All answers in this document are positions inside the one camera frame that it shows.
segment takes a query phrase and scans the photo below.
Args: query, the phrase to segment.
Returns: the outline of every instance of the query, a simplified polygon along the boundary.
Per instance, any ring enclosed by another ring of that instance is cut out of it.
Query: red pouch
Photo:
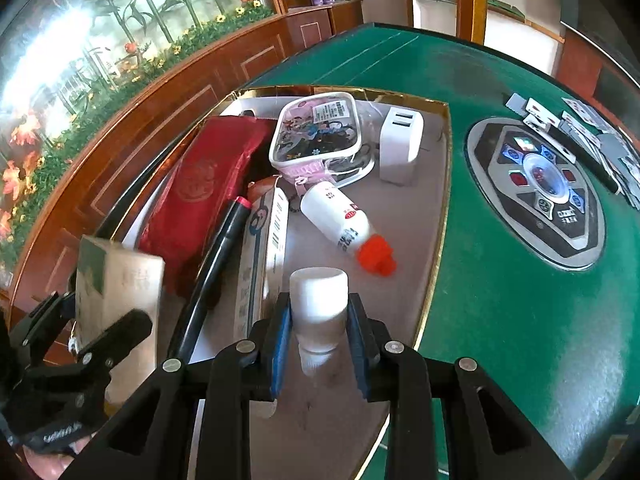
[[[276,121],[217,116],[202,127],[148,216],[138,249],[164,259],[164,287],[188,298],[204,249],[229,199],[244,195],[254,153]]]

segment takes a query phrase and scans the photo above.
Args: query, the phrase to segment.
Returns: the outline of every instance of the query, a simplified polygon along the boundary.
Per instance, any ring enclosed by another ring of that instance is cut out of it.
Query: white power adapter
[[[424,120],[420,112],[391,107],[380,130],[380,178],[408,184],[422,140]]]

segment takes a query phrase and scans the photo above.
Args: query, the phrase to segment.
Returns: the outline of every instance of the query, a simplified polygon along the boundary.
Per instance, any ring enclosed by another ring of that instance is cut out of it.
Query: flower mural
[[[4,180],[2,193],[10,195],[15,202],[20,196],[20,168],[16,168],[12,160],[7,161],[7,166],[2,173],[2,180]]]
[[[0,210],[0,240],[6,240],[11,235],[11,213]]]
[[[130,99],[272,13],[259,0],[31,0],[3,37],[0,268],[13,268],[56,184]]]
[[[38,137],[36,130],[41,128],[40,121],[33,112],[27,113],[24,122],[17,126],[11,133],[11,142],[18,146],[35,144]]]

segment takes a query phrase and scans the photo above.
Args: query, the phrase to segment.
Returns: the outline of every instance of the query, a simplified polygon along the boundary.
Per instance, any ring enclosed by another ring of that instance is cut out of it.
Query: white plastic bottle
[[[289,279],[293,332],[306,376],[326,377],[335,371],[337,347],[347,321],[347,274],[331,267],[309,267]]]
[[[393,249],[376,233],[364,211],[330,182],[319,182],[307,191],[300,209],[324,236],[355,257],[365,270],[382,276],[396,270]]]

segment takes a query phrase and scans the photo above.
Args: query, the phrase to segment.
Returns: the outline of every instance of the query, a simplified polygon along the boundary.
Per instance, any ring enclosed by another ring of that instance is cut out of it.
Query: cardboard box
[[[117,242],[83,236],[76,278],[76,328],[80,348],[130,310],[148,314],[152,333],[111,371],[106,400],[119,406],[156,369],[158,305],[164,261]]]
[[[282,288],[289,201],[277,183],[256,200],[244,228],[236,295],[235,340],[269,317]]]

